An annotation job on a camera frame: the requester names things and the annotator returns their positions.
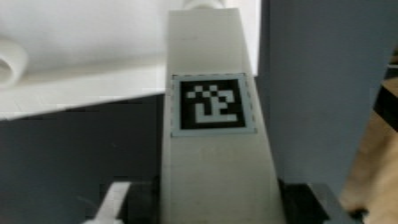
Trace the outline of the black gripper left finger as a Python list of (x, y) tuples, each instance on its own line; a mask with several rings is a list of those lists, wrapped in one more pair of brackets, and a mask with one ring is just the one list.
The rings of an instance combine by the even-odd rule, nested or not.
[(87, 224), (158, 224), (155, 181), (114, 181), (100, 188), (100, 206)]

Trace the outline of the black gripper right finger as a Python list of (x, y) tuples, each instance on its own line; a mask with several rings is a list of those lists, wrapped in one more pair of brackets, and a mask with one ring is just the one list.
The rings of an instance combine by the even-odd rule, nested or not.
[(326, 184), (279, 181), (288, 224), (359, 224)]

